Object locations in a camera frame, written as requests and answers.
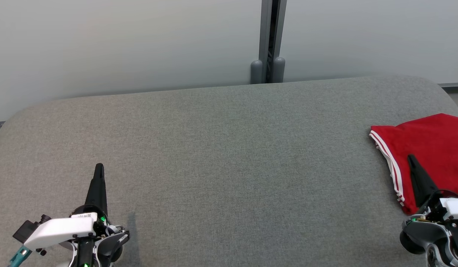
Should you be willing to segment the red basketball jersey white trim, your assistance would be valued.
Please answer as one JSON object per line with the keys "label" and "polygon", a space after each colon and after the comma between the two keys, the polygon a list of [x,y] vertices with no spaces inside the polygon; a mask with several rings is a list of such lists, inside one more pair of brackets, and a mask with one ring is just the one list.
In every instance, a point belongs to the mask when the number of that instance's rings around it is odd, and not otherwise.
{"label": "red basketball jersey white trim", "polygon": [[417,211],[410,154],[439,189],[458,194],[458,117],[439,113],[397,126],[373,125],[369,135],[388,162],[394,191],[405,214]]}

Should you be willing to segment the grey metal partition post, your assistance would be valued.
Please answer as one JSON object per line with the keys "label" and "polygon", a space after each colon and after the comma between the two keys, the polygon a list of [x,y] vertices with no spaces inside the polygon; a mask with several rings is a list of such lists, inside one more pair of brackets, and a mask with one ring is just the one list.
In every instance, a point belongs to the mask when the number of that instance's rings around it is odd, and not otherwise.
{"label": "grey metal partition post", "polygon": [[287,0],[262,0],[258,60],[263,62],[263,83],[272,83],[273,60],[280,56]]}

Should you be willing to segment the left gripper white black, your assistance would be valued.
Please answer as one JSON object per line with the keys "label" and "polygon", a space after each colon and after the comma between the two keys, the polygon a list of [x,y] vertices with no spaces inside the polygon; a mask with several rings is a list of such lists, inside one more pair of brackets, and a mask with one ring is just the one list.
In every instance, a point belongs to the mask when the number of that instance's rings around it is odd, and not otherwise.
{"label": "left gripper white black", "polygon": [[108,219],[105,171],[102,163],[95,166],[84,205],[69,217],[39,222],[30,234],[25,235],[24,246],[29,249],[51,247],[65,242],[84,239],[94,241],[94,254],[112,257],[130,239],[123,226],[112,225]]}

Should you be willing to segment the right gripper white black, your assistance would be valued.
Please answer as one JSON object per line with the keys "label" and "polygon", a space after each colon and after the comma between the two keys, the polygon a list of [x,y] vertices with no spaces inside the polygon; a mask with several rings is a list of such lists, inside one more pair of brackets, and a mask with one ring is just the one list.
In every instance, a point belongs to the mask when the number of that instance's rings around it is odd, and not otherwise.
{"label": "right gripper white black", "polygon": [[448,220],[458,220],[458,194],[448,190],[438,190],[427,171],[413,154],[407,157],[415,204],[419,210],[411,220],[443,224]]}

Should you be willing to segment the grey rounded post foot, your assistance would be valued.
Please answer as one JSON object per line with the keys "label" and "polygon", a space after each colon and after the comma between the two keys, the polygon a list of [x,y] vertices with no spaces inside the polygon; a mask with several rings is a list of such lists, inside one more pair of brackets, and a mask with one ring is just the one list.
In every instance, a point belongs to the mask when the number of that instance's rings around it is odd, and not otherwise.
{"label": "grey rounded post foot", "polygon": [[286,61],[283,57],[278,56],[273,60],[272,65],[272,83],[283,83]]}
{"label": "grey rounded post foot", "polygon": [[255,60],[250,64],[250,84],[263,83],[263,62]]}

